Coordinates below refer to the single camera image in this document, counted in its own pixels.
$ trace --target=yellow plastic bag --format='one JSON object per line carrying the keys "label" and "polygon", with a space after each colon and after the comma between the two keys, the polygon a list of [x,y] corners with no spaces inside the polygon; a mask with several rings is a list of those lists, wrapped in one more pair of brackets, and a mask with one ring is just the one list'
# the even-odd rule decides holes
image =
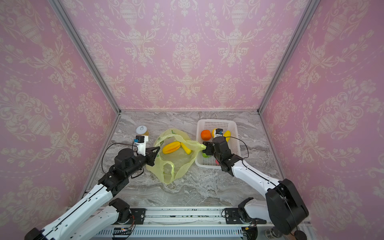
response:
{"label": "yellow plastic bag", "polygon": [[[188,155],[182,147],[175,152],[164,154],[163,147],[174,141],[184,143],[187,148],[192,150],[191,154]],[[146,167],[156,175],[160,182],[165,184],[170,184],[175,179],[184,176],[199,152],[205,149],[205,145],[192,141],[188,134],[176,128],[170,128],[160,134],[153,146],[160,146],[160,151],[155,159],[155,165],[153,167],[146,165]]]}

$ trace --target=robotic arm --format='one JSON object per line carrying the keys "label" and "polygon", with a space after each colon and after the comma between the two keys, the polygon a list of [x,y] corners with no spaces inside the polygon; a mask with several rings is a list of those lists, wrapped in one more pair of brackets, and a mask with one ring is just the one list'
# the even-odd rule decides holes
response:
{"label": "robotic arm", "polygon": [[203,142],[203,153],[213,155],[221,169],[256,189],[266,198],[267,205],[248,198],[239,205],[239,215],[245,222],[261,218],[271,221],[283,234],[289,234],[308,217],[309,212],[294,184],[284,179],[279,181],[251,167],[243,158],[232,154],[222,129],[216,129],[212,142]]}
{"label": "robotic arm", "polygon": [[129,205],[119,198],[112,200],[109,206],[93,218],[87,219],[99,207],[116,196],[129,183],[130,176],[146,164],[154,165],[160,147],[146,148],[147,141],[148,136],[136,136],[134,142],[137,145],[137,155],[134,155],[134,151],[130,148],[120,150],[114,159],[115,164],[84,198],[42,230],[39,231],[37,228],[30,230],[24,239],[90,239],[100,229],[110,224],[129,220]]}

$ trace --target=white plastic basket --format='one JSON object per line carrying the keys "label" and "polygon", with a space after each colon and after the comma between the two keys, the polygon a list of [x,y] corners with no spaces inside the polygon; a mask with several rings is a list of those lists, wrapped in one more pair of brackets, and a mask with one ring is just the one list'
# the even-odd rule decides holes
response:
{"label": "white plastic basket", "polygon": [[[228,141],[228,147],[232,153],[241,156],[240,142],[239,140],[232,138],[232,137],[238,138],[237,125],[234,121],[220,120],[220,119],[199,120],[197,122],[196,141],[198,141],[199,143],[203,143],[203,139],[201,138],[201,132],[203,130],[209,130],[210,132],[212,132],[212,130],[214,130],[215,128],[223,129],[223,133],[226,132],[227,130],[231,132],[231,137],[229,138],[229,141]],[[221,169],[221,167],[216,164],[216,159],[214,158],[214,156],[205,158],[203,157],[202,154],[199,154],[195,160],[195,163],[199,167]]]}

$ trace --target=floral wallpaper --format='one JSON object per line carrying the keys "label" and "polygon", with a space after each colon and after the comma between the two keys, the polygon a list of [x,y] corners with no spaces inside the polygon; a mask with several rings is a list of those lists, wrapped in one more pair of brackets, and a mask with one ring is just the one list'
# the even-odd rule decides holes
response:
{"label": "floral wallpaper", "polygon": [[121,109],[257,109],[308,0],[61,0]]}
{"label": "floral wallpaper", "polygon": [[47,1],[0,1],[0,227],[24,239],[72,206],[116,114]]}
{"label": "floral wallpaper", "polygon": [[322,0],[263,113],[321,240],[384,236],[383,8]]}

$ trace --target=marble table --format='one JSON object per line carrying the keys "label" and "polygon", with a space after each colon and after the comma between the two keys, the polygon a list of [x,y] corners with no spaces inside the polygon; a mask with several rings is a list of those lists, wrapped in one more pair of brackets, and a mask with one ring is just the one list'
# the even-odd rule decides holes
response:
{"label": "marble table", "polygon": [[[149,143],[163,131],[177,128],[196,139],[197,122],[200,119],[226,119],[236,122],[239,138],[249,149],[247,162],[264,173],[280,179],[275,161],[256,112],[123,112],[112,137],[112,143],[132,144],[139,125],[149,130]],[[245,146],[240,143],[242,156],[247,155]],[[125,148],[116,144],[106,152],[103,160],[105,171],[114,163],[119,150]],[[98,169],[94,184],[103,176]],[[131,206],[230,206],[238,205],[247,197],[264,200],[255,189],[240,179],[218,169],[207,169],[193,164],[180,179],[169,185],[161,183],[157,177],[145,169],[144,174],[130,179],[129,184],[116,196]]]}

